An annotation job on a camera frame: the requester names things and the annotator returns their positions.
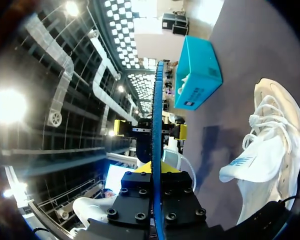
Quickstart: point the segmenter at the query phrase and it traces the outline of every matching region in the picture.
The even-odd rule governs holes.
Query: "yellow component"
[[[187,139],[187,125],[178,124],[176,126],[180,126],[179,138],[176,138],[176,140],[186,140]]]
[[[135,173],[142,173],[146,172],[148,174],[151,173],[151,162],[146,163],[145,165],[138,167],[136,170],[134,170]],[[175,169],[174,167],[170,166],[169,164],[166,164],[165,162],[161,162],[161,173],[165,174],[167,172],[171,173],[180,173],[179,170]]]
[[[113,132],[115,136],[124,136],[123,134],[119,134],[120,132],[120,122],[125,122],[124,120],[114,120]]]

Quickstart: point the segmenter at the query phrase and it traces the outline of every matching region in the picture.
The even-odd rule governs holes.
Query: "computer monitor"
[[[134,169],[132,168],[110,164],[104,188],[110,189],[115,194],[119,194],[121,189],[121,179],[125,175],[125,172],[132,172],[133,170]]]

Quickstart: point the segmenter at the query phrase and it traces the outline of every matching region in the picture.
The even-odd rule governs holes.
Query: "cyan plastic box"
[[[188,79],[181,94],[178,89]],[[176,70],[174,107],[196,110],[222,84],[222,76],[211,43],[186,36]]]

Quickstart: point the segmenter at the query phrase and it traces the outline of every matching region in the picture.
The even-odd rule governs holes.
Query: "blue logo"
[[[229,166],[241,166],[242,164],[244,164],[246,161],[253,159],[252,156],[246,156],[246,157],[239,157],[235,160],[233,160]]]

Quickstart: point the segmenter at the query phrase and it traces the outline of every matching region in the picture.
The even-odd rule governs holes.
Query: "white sneaker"
[[[254,89],[255,112],[251,132],[242,143],[244,152],[221,168],[219,179],[238,179],[242,211],[238,224],[267,202],[297,193],[300,170],[300,108],[276,81],[263,78]],[[292,208],[294,201],[287,202]]]

